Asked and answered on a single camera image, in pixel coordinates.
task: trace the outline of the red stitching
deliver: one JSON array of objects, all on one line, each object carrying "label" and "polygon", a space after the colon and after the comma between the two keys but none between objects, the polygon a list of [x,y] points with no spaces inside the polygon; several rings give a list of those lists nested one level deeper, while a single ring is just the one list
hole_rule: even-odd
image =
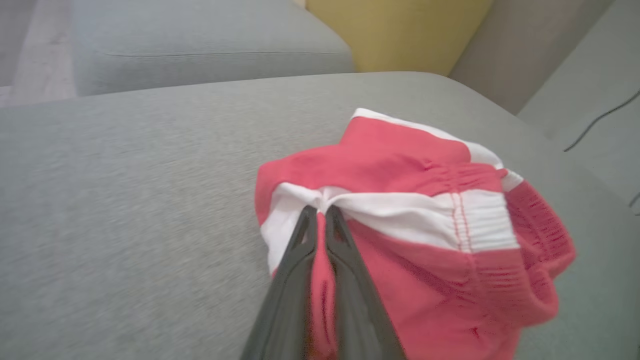
[{"label": "red stitching", "polygon": [[462,195],[458,193],[460,197],[460,209],[462,210],[462,218],[465,220],[465,229],[467,230],[467,243],[469,244],[469,252],[474,253],[474,248],[471,246],[471,235],[469,234],[469,223],[467,222],[467,214],[465,213],[465,202],[462,200]]},{"label": "red stitching", "polygon": [[456,222],[456,201],[453,199],[453,193],[449,193],[451,198],[451,204],[453,209],[451,210],[451,220],[453,220],[453,227],[456,230],[456,239],[458,240],[458,251],[462,251],[462,241],[460,240],[460,234],[458,233],[458,223]]}]

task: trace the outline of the gray cushion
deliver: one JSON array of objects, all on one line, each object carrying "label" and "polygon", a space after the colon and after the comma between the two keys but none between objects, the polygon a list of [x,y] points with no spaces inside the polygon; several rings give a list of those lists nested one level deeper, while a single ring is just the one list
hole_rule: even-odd
[{"label": "gray cushion", "polygon": [[349,47],[292,0],[75,0],[80,95],[353,72]]},{"label": "gray cushion", "polygon": [[632,359],[640,227],[587,170],[474,91],[421,73],[111,94],[0,111],[0,357],[233,359],[269,282],[258,166],[336,143],[362,106],[493,149],[576,262],[518,359]]}]

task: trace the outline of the wire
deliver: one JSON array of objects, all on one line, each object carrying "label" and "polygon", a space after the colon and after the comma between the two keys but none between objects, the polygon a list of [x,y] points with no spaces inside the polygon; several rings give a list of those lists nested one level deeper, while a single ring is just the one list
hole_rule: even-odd
[{"label": "wire", "polygon": [[629,202],[629,207],[633,208],[634,204],[636,203],[636,201],[638,201],[638,199],[640,199],[640,193],[637,193],[636,196],[634,196],[634,198],[631,199],[631,201]]},{"label": "wire", "polygon": [[[569,147],[567,147],[564,152],[567,152],[571,149],[573,149],[576,145],[578,145],[579,142],[582,141],[582,139],[587,135],[587,133],[589,131],[591,131],[591,128],[600,120],[606,118],[607,116],[609,116],[610,114],[624,108],[625,106],[629,105],[630,102],[632,102],[633,100],[636,99],[636,97],[638,97],[640,95],[640,90],[638,90],[632,97],[630,97],[629,99],[627,99],[625,102],[623,102],[622,104],[616,106],[615,108],[607,111],[606,113],[600,115],[599,117],[593,119],[593,121],[591,121],[591,123],[589,124],[589,126],[587,126],[587,128],[582,132],[582,134],[580,134],[580,136],[578,136],[577,139],[575,139],[575,141],[573,142],[573,144],[569,145]],[[634,196],[633,199],[631,199],[631,201],[629,202],[629,207],[632,208],[633,205],[640,199],[640,192],[636,194],[636,196]]]},{"label": "wire", "polygon": [[579,142],[582,141],[582,139],[587,135],[587,133],[589,131],[591,131],[591,128],[600,120],[604,119],[605,117],[607,117],[608,115],[624,108],[626,105],[628,105],[630,102],[632,102],[633,100],[636,99],[636,97],[638,97],[638,95],[640,95],[640,90],[638,90],[632,97],[630,97],[628,100],[626,100],[625,102],[623,102],[622,104],[616,106],[615,108],[607,111],[606,113],[600,115],[599,117],[593,119],[593,121],[591,121],[591,123],[589,124],[589,126],[587,126],[587,128],[582,132],[582,134],[580,134],[580,136],[578,136],[578,139],[576,139],[573,144],[569,145],[569,147],[567,147],[564,152],[567,152],[571,149],[573,149],[573,147],[575,147],[576,145],[578,145]]}]

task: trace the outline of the wooden floor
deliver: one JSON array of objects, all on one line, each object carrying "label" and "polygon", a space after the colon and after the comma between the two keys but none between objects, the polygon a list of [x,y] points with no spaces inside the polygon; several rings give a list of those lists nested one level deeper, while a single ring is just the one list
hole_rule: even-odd
[{"label": "wooden floor", "polygon": [[0,87],[0,107],[77,96],[71,70],[70,23],[71,0],[37,0],[13,81]]}]

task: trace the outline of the yellow cushion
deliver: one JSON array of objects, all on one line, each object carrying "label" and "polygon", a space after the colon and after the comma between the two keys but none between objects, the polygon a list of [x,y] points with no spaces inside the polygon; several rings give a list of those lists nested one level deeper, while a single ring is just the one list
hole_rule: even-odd
[{"label": "yellow cushion", "polygon": [[493,0],[307,0],[349,44],[356,69],[448,75]]}]

